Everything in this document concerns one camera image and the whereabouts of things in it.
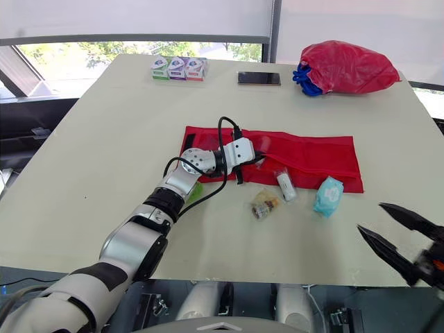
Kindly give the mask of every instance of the white bottle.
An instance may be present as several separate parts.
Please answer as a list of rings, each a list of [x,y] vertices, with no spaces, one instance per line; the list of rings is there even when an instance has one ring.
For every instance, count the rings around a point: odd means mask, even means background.
[[[279,183],[280,189],[284,194],[285,201],[292,201],[296,199],[296,191],[294,190],[293,185],[291,184],[291,180],[288,173],[281,173],[277,178],[277,182]]]

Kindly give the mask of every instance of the small box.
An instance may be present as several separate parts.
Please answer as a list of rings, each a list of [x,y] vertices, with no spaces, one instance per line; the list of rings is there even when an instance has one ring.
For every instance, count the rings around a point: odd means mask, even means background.
[[[207,70],[207,58],[190,58],[185,68],[185,75],[187,76],[187,80],[203,81]]]
[[[187,63],[187,57],[174,57],[168,66],[169,78],[171,80],[186,80],[185,67]]]
[[[159,55],[155,62],[151,65],[151,75],[153,78],[160,80],[169,80],[168,66],[171,62],[171,57],[164,57]]]

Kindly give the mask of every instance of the phone screen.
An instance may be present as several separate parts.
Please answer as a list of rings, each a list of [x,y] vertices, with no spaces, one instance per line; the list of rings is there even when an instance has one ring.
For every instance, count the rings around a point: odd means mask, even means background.
[[[240,85],[280,85],[279,73],[262,73],[258,71],[240,71],[237,74]]]

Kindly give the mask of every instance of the white robot arm segment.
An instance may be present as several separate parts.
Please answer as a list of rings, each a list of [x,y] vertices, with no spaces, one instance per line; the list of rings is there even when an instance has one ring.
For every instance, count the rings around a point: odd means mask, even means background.
[[[246,138],[225,145],[223,151],[228,174],[255,159],[253,144]],[[182,158],[204,173],[220,173],[221,154],[191,148]],[[168,244],[166,235],[199,177],[187,163],[179,163],[108,236],[97,263],[66,275],[22,305],[7,317],[0,333],[99,332],[130,284],[153,274]]]

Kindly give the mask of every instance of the red cloth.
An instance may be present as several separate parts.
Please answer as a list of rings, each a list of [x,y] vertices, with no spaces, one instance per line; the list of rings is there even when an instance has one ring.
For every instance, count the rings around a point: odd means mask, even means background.
[[[307,76],[324,94],[365,94],[400,81],[398,71],[385,55],[338,40],[307,46],[300,62],[311,67]]]
[[[223,144],[232,141],[231,134],[232,129],[222,129]],[[246,182],[277,185],[274,172],[286,167],[296,187],[318,189],[328,176],[332,176],[343,183],[344,192],[364,192],[353,137],[297,137],[284,132],[260,130],[242,130],[242,134],[252,141],[256,151],[266,155],[260,166],[241,167]],[[217,150],[217,128],[187,126],[181,151],[190,147]],[[236,179],[235,174],[231,173],[228,179]],[[200,182],[221,180],[205,176],[199,178]]]

